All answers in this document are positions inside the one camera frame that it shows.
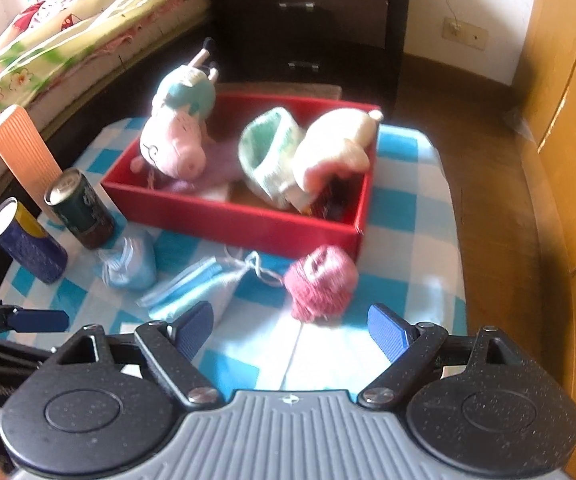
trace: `table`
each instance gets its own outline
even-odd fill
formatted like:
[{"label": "table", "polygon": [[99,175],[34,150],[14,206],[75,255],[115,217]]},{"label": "table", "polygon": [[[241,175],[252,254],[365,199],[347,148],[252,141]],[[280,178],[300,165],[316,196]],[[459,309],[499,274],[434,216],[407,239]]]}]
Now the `table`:
[{"label": "table", "polygon": [[[125,119],[101,131],[76,163],[117,222],[128,226],[98,184],[135,139],[145,119]],[[286,290],[259,282],[253,272],[235,292],[220,324],[193,360],[228,399],[237,388],[318,390],[342,388],[355,396],[388,367],[366,329],[371,303],[388,305],[409,322],[429,320],[451,333],[466,333],[465,302],[450,189],[439,156],[416,130],[381,126],[369,222],[358,262],[359,286],[341,320],[301,324],[292,319]],[[147,320],[133,292],[106,287],[95,274],[97,259],[62,226],[41,224],[66,248],[69,263],[52,285],[36,280],[18,263],[10,266],[0,298],[27,308],[65,310],[72,333],[99,323],[107,333],[130,332]],[[175,275],[223,246],[143,226],[155,239],[159,277]],[[290,260],[262,254],[264,267],[285,272]],[[17,334],[9,339],[50,348],[68,333]]]}]

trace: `ball of yarn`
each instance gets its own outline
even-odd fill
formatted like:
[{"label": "ball of yarn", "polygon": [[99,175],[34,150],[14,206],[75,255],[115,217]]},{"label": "ball of yarn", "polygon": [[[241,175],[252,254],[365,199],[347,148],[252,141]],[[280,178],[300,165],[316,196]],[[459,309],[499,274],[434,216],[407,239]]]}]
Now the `ball of yarn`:
[{"label": "ball of yarn", "polygon": [[292,317],[312,322],[344,313],[357,288],[359,272],[343,249],[321,246],[294,262],[283,281],[292,295]]}]

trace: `dark green can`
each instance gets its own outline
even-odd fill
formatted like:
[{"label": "dark green can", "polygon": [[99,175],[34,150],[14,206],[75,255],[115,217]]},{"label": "dark green can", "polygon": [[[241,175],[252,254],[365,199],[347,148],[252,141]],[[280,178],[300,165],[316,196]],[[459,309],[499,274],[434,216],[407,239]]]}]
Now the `dark green can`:
[{"label": "dark green can", "polygon": [[44,200],[86,249],[101,247],[114,232],[114,218],[77,168],[64,171]]}]

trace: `wall outlet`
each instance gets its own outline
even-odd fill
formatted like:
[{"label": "wall outlet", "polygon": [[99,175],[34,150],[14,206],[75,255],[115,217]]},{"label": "wall outlet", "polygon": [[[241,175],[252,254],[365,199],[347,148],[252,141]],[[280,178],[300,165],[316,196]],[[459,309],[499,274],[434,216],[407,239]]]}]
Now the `wall outlet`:
[{"label": "wall outlet", "polygon": [[454,18],[446,16],[443,19],[441,37],[444,40],[456,41],[479,50],[485,50],[488,31],[485,28],[475,27],[471,23],[456,21]]}]

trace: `white wall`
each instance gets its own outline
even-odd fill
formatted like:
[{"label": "white wall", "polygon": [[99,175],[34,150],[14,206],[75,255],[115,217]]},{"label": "white wall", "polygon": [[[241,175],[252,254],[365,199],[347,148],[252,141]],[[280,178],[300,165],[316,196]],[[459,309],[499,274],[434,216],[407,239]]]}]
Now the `white wall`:
[{"label": "white wall", "polygon": [[405,51],[510,84],[523,47],[534,0],[449,0],[459,20],[488,30],[477,50],[441,37],[445,0],[410,0]]}]

